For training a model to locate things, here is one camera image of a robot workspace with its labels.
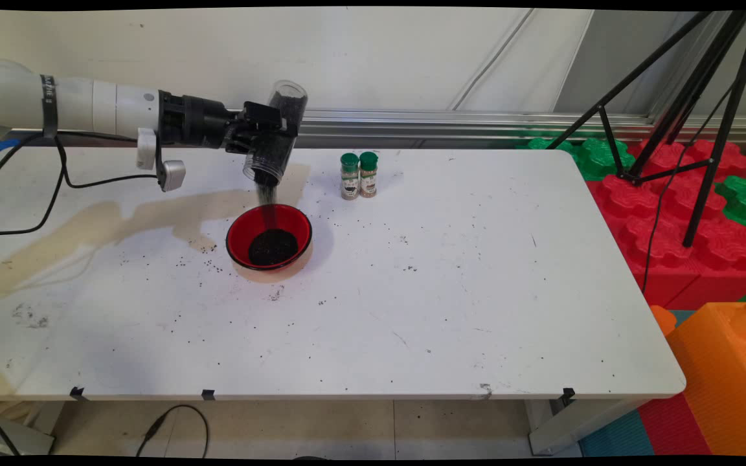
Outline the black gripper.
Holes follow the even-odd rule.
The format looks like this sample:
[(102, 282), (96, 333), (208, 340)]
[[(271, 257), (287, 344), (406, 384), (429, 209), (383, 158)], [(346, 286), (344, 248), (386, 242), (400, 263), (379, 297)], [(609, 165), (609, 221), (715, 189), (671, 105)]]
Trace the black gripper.
[(236, 135), (237, 112), (218, 101), (195, 96), (177, 96), (158, 91), (158, 142), (248, 154), (251, 138), (298, 136), (300, 102), (282, 101), (278, 108), (246, 101), (242, 109), (242, 135)]

